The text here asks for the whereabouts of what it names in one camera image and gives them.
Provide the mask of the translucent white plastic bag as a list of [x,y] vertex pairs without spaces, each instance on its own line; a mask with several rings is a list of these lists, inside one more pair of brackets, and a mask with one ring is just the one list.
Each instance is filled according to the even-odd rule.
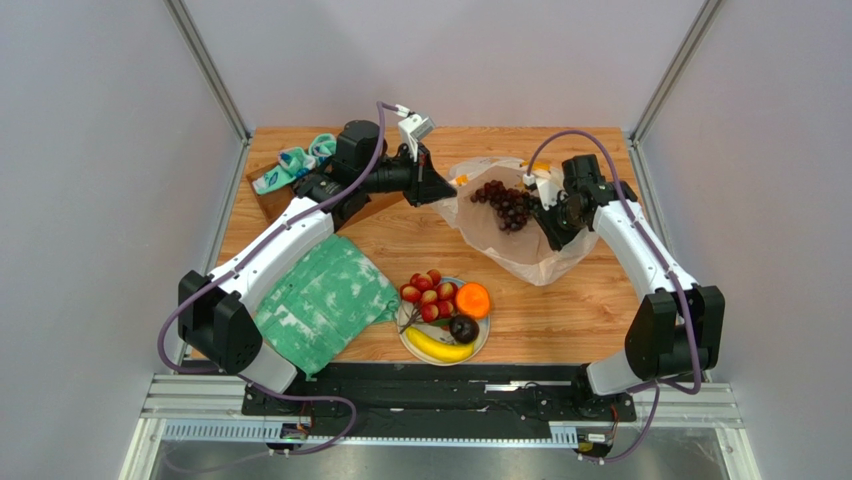
[[516,232],[500,230],[496,211],[473,203],[470,196],[486,182],[497,180],[507,187],[523,187],[527,163],[514,157],[475,157],[452,166],[448,177],[457,196],[431,207],[460,232],[474,250],[495,261],[517,278],[535,285],[554,283],[589,255],[599,235],[586,229],[559,250],[553,250],[535,219]]

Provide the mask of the dark fake grape bunch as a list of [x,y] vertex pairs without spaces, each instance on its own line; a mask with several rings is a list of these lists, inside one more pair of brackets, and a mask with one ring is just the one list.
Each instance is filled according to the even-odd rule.
[[522,231],[534,220],[531,194],[523,189],[507,187],[499,180],[486,181],[468,196],[468,200],[488,205],[496,216],[498,229],[506,234]]

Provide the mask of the red fake fruit bunch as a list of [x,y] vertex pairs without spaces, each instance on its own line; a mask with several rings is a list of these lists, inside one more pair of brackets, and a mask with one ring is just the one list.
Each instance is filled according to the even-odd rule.
[[444,277],[437,269],[414,273],[398,288],[402,301],[398,330],[405,332],[415,325],[434,326],[448,331],[451,319],[458,313],[456,296],[461,283]]

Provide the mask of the orange fake tangerine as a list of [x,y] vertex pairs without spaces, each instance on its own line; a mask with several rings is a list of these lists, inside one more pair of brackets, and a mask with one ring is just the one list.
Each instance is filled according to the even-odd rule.
[[482,320],[489,315],[492,303],[490,294],[483,285],[470,282],[458,288],[455,306],[460,314]]

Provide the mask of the dark round fake fruit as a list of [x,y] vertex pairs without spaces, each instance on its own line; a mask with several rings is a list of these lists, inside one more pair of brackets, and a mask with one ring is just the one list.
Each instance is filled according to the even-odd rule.
[[448,324],[449,332],[453,340],[462,345],[474,343],[479,334],[479,323],[471,317],[457,315]]

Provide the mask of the yellow fake banana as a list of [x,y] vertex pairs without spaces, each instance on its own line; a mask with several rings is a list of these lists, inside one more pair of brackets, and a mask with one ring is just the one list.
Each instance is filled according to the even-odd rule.
[[417,349],[443,363],[457,363],[470,358],[475,351],[473,344],[450,345],[435,340],[422,331],[409,328],[403,336]]

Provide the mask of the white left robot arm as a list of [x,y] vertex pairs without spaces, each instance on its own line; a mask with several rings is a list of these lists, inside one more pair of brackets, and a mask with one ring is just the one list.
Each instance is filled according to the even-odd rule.
[[395,154],[387,153],[383,123],[348,122],[334,146],[312,148],[315,167],[296,181],[286,210],[248,247],[208,274],[191,270],[180,280],[179,305],[167,323],[217,369],[284,393],[297,368],[262,338],[254,322],[263,297],[371,195],[399,192],[415,207],[455,197],[422,143],[433,121],[403,108],[397,112],[402,142]]

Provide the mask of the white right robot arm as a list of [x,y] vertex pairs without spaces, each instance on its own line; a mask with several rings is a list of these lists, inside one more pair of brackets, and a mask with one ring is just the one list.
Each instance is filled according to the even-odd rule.
[[640,302],[623,348],[585,367],[586,393],[608,396],[692,374],[701,383],[719,359],[725,297],[703,286],[668,252],[643,215],[632,189],[608,180],[595,155],[562,164],[561,182],[527,170],[524,186],[538,203],[534,217],[551,247],[582,233],[597,234],[613,251]]

